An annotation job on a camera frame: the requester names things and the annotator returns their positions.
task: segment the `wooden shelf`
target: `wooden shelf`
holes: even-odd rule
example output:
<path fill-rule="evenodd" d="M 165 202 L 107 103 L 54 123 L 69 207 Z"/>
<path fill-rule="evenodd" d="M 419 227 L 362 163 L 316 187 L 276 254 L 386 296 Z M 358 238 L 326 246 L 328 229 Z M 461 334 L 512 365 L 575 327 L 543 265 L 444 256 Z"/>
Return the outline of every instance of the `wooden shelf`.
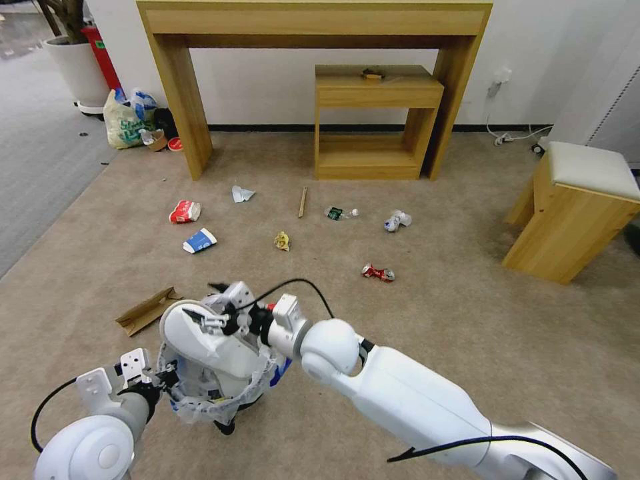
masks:
<path fill-rule="evenodd" d="M 365 79 L 365 65 L 315 66 L 315 176 L 318 179 L 420 177 L 443 86 L 421 65 L 376 65 L 382 79 Z M 401 135 L 321 135 L 322 108 L 408 108 Z"/>
<path fill-rule="evenodd" d="M 420 176 L 420 162 L 402 135 L 320 135 L 319 179 L 407 179 Z"/>
<path fill-rule="evenodd" d="M 320 108 L 438 108 L 443 86 L 421 65 L 378 65 L 382 80 L 362 78 L 362 65 L 316 65 Z"/>

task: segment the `red can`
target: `red can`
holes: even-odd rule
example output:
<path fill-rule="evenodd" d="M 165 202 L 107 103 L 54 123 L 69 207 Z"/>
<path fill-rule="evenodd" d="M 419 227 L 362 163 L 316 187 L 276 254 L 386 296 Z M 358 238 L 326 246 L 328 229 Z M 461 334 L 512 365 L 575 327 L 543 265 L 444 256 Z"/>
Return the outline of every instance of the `red can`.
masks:
<path fill-rule="evenodd" d="M 395 274 L 393 270 L 389 269 L 377 269 L 373 268 L 373 265 L 368 263 L 362 268 L 363 277 L 378 277 L 383 282 L 390 283 L 395 280 Z"/>

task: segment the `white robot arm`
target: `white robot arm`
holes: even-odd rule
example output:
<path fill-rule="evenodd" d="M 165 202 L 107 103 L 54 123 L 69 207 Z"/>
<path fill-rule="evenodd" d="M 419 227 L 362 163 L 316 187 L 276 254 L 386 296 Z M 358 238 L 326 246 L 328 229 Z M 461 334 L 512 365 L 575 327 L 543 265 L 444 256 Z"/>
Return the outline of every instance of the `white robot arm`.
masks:
<path fill-rule="evenodd" d="M 342 320 L 312 326 L 292 295 L 283 295 L 273 312 L 257 305 L 252 311 L 259 315 L 249 321 L 251 330 L 263 344 L 300 361 L 312 378 L 350 398 L 364 416 L 410 447 L 389 461 L 429 455 L 465 465 L 486 480 L 617 478 L 608 465 L 542 427 L 490 422 L 462 388 L 397 350 L 374 345 Z M 128 371 L 134 358 L 136 370 Z M 362 369 L 352 376 L 359 358 Z M 112 386 L 117 381 L 106 370 L 78 377 L 78 390 L 92 416 L 52 438 L 38 460 L 36 480 L 125 478 L 159 392 L 178 378 L 171 368 L 150 373 L 142 349 L 125 354 L 120 366 L 133 386 L 117 397 Z M 89 384 L 96 381 L 100 386 L 94 393 Z"/>

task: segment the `wooden stick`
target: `wooden stick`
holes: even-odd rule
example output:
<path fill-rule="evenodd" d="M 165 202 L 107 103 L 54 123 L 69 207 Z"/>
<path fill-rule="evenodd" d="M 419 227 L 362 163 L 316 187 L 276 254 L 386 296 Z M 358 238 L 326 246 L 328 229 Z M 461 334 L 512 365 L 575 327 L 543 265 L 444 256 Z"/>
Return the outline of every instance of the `wooden stick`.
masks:
<path fill-rule="evenodd" d="M 298 218 L 302 218 L 305 214 L 305 202 L 307 201 L 307 187 L 302 189 L 302 198 L 300 199 L 300 210 L 298 210 Z"/>

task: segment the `power cord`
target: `power cord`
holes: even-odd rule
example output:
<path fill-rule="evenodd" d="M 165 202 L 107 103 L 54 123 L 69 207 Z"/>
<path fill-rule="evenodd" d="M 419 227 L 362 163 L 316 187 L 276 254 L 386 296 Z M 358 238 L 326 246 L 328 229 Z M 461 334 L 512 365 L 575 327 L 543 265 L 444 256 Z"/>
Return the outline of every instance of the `power cord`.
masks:
<path fill-rule="evenodd" d="M 33 445 L 33 448 L 38 450 L 38 452 L 40 453 L 42 453 L 42 447 L 40 446 L 40 443 L 38 443 L 38 438 L 36 438 L 36 434 L 35 434 L 35 428 L 36 428 L 36 425 L 38 424 L 38 417 L 40 416 L 40 412 L 42 412 L 42 409 L 49 402 L 49 400 L 51 400 L 54 397 L 56 393 L 60 392 L 60 390 L 64 388 L 67 388 L 72 383 L 75 383 L 75 380 L 76 380 L 76 377 L 64 382 L 62 385 L 60 385 L 58 388 L 56 388 L 54 391 L 48 394 L 45 397 L 45 399 L 42 400 L 42 402 L 36 409 L 35 413 L 33 414 L 33 418 L 31 419 L 31 444 Z"/>
<path fill-rule="evenodd" d="M 239 307 L 238 310 L 244 310 L 245 308 L 248 308 L 256 303 L 258 303 L 260 300 L 264 299 L 265 297 L 269 296 L 270 294 L 272 294 L 273 292 L 275 292 L 276 290 L 290 284 L 290 283 L 295 283 L 295 282 L 302 282 L 302 283 L 306 283 L 310 286 L 312 286 L 312 288 L 315 290 L 315 292 L 318 294 L 318 296 L 320 297 L 320 300 L 322 300 L 322 303 L 325 304 L 325 308 L 327 309 L 327 312 L 329 313 L 329 316 L 331 318 L 335 318 L 335 315 L 333 314 L 333 312 L 331 311 L 331 307 L 329 306 L 329 304 L 327 303 L 327 300 L 325 299 L 325 296 L 322 294 L 322 292 L 320 291 L 320 289 L 318 287 L 315 286 L 315 284 L 307 279 L 304 278 L 294 278 L 294 279 L 289 279 L 286 280 L 278 285 L 276 285 L 274 288 L 267 290 L 266 292 L 264 292 L 262 295 L 260 295 L 258 298 L 256 298 L 254 301 L 243 305 L 242 307 Z"/>
<path fill-rule="evenodd" d="M 580 477 L 581 480 L 588 480 L 587 476 L 580 470 L 573 460 L 571 460 L 566 454 L 562 451 L 558 450 L 553 445 L 548 444 L 547 442 L 543 442 L 542 440 L 536 440 L 529 437 L 521 437 L 519 435 L 502 435 L 499 437 L 476 437 L 471 439 L 458 440 L 450 443 L 445 443 L 443 445 L 438 445 L 436 447 L 424 449 L 424 450 L 416 450 L 415 448 L 410 448 L 406 452 L 387 459 L 387 463 L 394 463 L 401 460 L 408 460 L 416 457 L 423 457 L 425 455 L 432 455 L 434 453 L 442 452 L 445 450 L 451 450 L 458 447 L 463 447 L 465 445 L 474 445 L 476 443 L 490 443 L 494 441 L 522 441 L 527 443 L 533 443 L 534 445 L 540 445 L 548 450 L 551 450 L 556 455 L 558 455 L 562 460 L 567 462 L 567 464 L 573 469 L 574 472 Z"/>
<path fill-rule="evenodd" d="M 544 132 L 544 130 L 549 130 L 550 128 L 553 127 L 553 125 L 550 125 L 548 127 L 541 128 L 540 130 L 531 131 L 531 124 L 529 124 L 529 134 L 526 135 L 525 137 L 514 137 L 509 132 L 503 133 L 502 135 L 498 135 L 497 133 L 492 132 L 491 129 L 489 128 L 489 117 L 490 115 L 487 115 L 487 122 L 485 126 L 487 127 L 487 132 L 489 132 L 495 138 L 495 140 L 493 141 L 493 144 L 496 147 L 499 147 L 503 143 L 508 143 L 516 140 L 526 140 L 528 138 L 535 137 L 536 134 L 540 132 Z"/>

